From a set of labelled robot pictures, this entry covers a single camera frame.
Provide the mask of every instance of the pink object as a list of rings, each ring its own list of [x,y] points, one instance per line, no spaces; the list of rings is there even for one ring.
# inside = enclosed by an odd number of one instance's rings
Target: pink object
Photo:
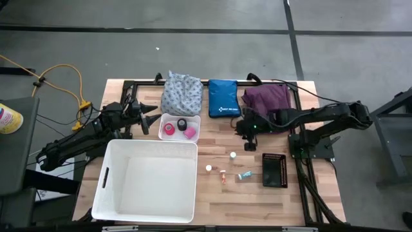
[[[164,127],[164,130],[165,130],[167,135],[174,134],[174,126],[171,123],[167,123]]]
[[[196,134],[196,130],[189,126],[184,132],[183,134],[186,136],[187,139],[191,139],[195,134]]]

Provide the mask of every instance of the black bracket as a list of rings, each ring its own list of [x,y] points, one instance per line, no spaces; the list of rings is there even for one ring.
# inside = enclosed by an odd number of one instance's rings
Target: black bracket
[[[333,141],[329,137],[321,139],[315,148],[303,149],[299,147],[299,134],[289,135],[289,150],[293,159],[332,159],[335,158],[333,153]]]

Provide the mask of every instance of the wooden tabletop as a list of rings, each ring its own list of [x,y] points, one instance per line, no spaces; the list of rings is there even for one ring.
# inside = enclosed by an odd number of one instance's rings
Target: wooden tabletop
[[[120,101],[123,79],[108,79],[102,106]],[[316,93],[313,81],[299,81],[300,87]],[[245,88],[238,88],[238,101]],[[144,104],[160,106],[163,87],[139,87],[137,99]],[[316,97],[299,90],[302,109],[319,107]],[[295,162],[288,150],[288,133],[279,135],[258,135],[255,152],[244,151],[244,140],[234,134],[230,119],[211,119],[208,115],[208,89],[203,91],[200,139],[198,141],[198,176],[196,187],[196,206],[193,225],[232,225],[232,226],[298,226],[304,225],[303,210]],[[161,113],[158,108],[148,115]],[[132,126],[134,139],[159,140],[160,119],[150,127],[150,134],[143,135],[140,126]],[[322,123],[307,124],[314,129]],[[237,157],[232,162],[229,153],[235,151]],[[262,153],[285,154],[287,159],[288,188],[267,188],[262,186]],[[93,205],[98,176],[103,158],[97,158],[86,166],[73,220],[82,217]],[[207,174],[206,165],[225,169],[227,183],[222,185],[218,171]],[[337,180],[332,165],[325,160],[313,160],[317,188],[320,196],[335,213],[345,221],[343,206]],[[238,173],[252,171],[253,176],[238,180]],[[311,216],[315,220],[313,200],[307,191]]]

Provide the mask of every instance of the black table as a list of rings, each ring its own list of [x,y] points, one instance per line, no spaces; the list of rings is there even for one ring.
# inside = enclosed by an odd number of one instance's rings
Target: black table
[[[39,99],[25,97],[1,103],[21,113],[23,124],[14,133],[0,134],[0,196],[16,193],[23,187]]]
[[[0,103],[24,118],[16,132],[0,134],[0,224],[26,227],[32,222],[37,189],[76,194],[79,182],[26,169],[39,99],[25,97]]]

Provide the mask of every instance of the small white object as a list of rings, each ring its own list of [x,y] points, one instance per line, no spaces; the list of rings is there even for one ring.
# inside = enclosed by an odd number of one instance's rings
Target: small white object
[[[187,139],[186,136],[183,134],[183,131],[177,130],[178,128],[178,120],[185,119],[187,122],[187,127],[193,127],[196,130],[196,134],[193,135],[190,139]],[[164,125],[167,123],[171,123],[175,128],[176,131],[172,135],[166,134],[164,132]],[[162,140],[173,140],[173,141],[182,141],[182,142],[194,142],[198,143],[200,134],[200,117],[198,115],[193,117],[184,117],[184,116],[172,116],[168,113],[164,113],[162,118],[160,119],[160,127],[159,127],[159,139]]]
[[[236,152],[232,151],[230,153],[230,159],[235,159],[236,158]]]
[[[212,171],[212,166],[211,165],[206,165],[206,171],[207,171],[207,173],[210,173]]]

